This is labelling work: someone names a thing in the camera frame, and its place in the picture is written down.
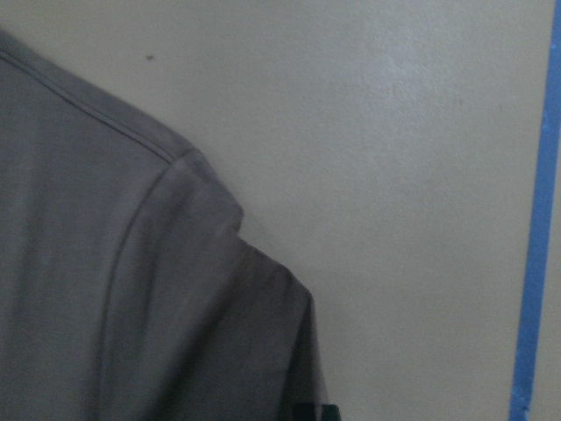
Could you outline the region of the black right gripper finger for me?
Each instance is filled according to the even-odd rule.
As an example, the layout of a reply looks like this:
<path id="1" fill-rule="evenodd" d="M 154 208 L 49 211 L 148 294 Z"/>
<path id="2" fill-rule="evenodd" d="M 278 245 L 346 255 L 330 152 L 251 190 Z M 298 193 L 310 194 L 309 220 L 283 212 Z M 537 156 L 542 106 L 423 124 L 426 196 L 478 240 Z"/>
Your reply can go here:
<path id="1" fill-rule="evenodd" d="M 292 420 L 341 421 L 341 413 L 335 404 L 298 403 L 293 407 Z"/>

